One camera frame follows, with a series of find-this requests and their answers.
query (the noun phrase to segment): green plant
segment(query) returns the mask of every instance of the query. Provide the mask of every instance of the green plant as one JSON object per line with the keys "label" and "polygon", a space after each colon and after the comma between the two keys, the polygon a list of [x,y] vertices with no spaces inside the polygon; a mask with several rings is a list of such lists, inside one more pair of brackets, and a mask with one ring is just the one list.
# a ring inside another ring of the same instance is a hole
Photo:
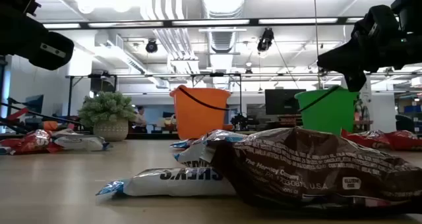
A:
{"label": "green plant", "polygon": [[131,98],[120,92],[100,92],[98,96],[85,97],[82,109],[78,111],[80,121],[85,126],[100,122],[116,122],[118,119],[135,119]]}

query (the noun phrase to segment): bucket handle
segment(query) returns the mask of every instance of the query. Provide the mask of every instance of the bucket handle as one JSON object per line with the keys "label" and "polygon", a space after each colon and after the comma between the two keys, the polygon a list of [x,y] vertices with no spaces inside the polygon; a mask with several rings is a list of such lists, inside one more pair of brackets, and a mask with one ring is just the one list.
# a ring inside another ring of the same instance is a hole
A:
{"label": "bucket handle", "polygon": [[205,102],[202,102],[202,101],[200,101],[199,99],[197,99],[197,98],[195,98],[194,96],[192,96],[192,95],[190,95],[185,89],[183,89],[183,88],[181,88],[181,87],[179,87],[178,88],[181,92],[183,92],[187,97],[189,97],[189,98],[191,98],[191,99],[193,99],[194,101],[196,101],[197,103],[199,103],[199,104],[201,104],[201,105],[203,105],[203,106],[205,106],[205,107],[208,107],[208,108],[211,108],[211,109],[217,109],[217,110],[222,110],[222,111],[229,111],[229,109],[223,109],[223,108],[220,108],[220,107],[215,107],[215,106],[213,106],[213,105],[208,105],[207,103],[205,103]]}
{"label": "bucket handle", "polygon": [[309,109],[311,106],[313,106],[314,104],[318,103],[320,100],[324,99],[325,97],[327,97],[331,93],[335,92],[338,88],[340,88],[339,85],[335,85],[335,86],[331,87],[324,95],[322,95],[318,99],[312,101],[310,104],[308,104],[304,108],[298,110],[298,112],[303,112],[304,110]]}

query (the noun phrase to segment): potted plant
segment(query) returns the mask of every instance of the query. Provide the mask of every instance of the potted plant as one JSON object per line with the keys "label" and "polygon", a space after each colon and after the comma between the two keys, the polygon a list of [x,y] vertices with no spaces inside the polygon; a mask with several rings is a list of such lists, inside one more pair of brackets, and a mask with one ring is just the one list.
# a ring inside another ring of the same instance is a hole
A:
{"label": "potted plant", "polygon": [[86,96],[78,111],[80,121],[94,127],[94,134],[109,142],[122,141],[128,133],[128,121],[135,119],[131,101],[120,92],[100,92],[94,98]]}

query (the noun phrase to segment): orange bucket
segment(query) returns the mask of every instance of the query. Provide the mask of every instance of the orange bucket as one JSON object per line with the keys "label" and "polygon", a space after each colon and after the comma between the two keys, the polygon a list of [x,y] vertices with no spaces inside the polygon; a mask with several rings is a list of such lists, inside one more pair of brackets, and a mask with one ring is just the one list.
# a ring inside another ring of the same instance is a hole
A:
{"label": "orange bucket", "polygon": [[181,85],[170,96],[174,98],[180,139],[200,138],[211,130],[223,129],[229,92]]}

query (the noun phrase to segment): green bucket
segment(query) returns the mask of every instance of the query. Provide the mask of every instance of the green bucket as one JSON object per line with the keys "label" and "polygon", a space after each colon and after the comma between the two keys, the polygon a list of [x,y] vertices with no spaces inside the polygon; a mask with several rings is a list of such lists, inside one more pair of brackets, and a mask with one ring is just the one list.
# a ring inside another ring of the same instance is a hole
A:
{"label": "green bucket", "polygon": [[353,130],[353,118],[359,92],[335,87],[329,90],[313,90],[295,95],[301,108],[303,127],[340,135],[342,129]]}

